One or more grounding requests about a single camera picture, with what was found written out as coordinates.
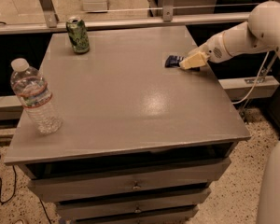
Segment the green soda can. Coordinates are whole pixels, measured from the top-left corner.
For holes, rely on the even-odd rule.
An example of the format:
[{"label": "green soda can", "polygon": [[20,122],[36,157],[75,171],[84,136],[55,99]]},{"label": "green soda can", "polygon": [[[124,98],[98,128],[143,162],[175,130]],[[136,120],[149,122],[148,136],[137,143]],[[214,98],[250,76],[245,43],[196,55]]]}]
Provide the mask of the green soda can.
[{"label": "green soda can", "polygon": [[66,30],[75,53],[86,53],[90,50],[90,43],[84,20],[78,16],[69,18]]}]

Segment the drawer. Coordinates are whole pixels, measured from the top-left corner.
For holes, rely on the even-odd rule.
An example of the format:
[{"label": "drawer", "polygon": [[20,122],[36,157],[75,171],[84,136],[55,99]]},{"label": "drawer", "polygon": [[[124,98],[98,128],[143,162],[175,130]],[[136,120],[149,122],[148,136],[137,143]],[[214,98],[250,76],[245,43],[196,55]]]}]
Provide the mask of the drawer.
[{"label": "drawer", "polygon": [[197,206],[185,206],[158,210],[141,214],[129,214],[114,217],[99,217],[93,219],[77,220],[76,224],[156,224],[156,223],[184,223],[194,217],[198,211]]},{"label": "drawer", "polygon": [[229,158],[33,180],[28,188],[45,202],[84,199],[218,180]]},{"label": "drawer", "polygon": [[140,214],[143,212],[177,206],[203,203],[210,189],[160,189],[144,192],[141,195],[122,195],[117,198],[93,199],[83,203],[68,203],[57,206],[57,213],[63,219],[86,219],[121,214]]}]

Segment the desk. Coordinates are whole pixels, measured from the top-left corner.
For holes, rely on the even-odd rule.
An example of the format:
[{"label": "desk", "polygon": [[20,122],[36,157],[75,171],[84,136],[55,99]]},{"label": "desk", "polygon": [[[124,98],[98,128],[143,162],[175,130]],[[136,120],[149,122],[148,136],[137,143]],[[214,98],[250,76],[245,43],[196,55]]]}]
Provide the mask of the desk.
[{"label": "desk", "polygon": [[63,116],[37,133],[25,113],[5,163],[77,223],[154,223],[193,217],[209,184],[250,137],[212,70],[164,68],[196,47],[184,26],[89,32],[76,55],[53,35],[41,70]]}]

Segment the bottle label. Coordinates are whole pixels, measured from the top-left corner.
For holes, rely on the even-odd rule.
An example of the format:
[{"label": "bottle label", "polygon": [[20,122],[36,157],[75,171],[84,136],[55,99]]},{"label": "bottle label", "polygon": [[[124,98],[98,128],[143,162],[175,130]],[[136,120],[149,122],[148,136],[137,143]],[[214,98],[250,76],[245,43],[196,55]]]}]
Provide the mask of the bottle label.
[{"label": "bottle label", "polygon": [[49,102],[52,96],[52,93],[46,87],[38,94],[31,96],[19,96],[19,99],[25,108],[38,108]]}]

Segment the white container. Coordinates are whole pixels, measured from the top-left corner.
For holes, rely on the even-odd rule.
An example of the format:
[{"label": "white container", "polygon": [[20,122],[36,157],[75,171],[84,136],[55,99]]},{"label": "white container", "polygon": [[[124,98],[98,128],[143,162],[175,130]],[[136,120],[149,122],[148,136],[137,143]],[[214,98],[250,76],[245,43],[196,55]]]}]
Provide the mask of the white container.
[{"label": "white container", "polygon": [[48,82],[23,58],[12,61],[11,66],[11,88],[31,121],[43,134],[56,132],[63,121],[52,103]]}]

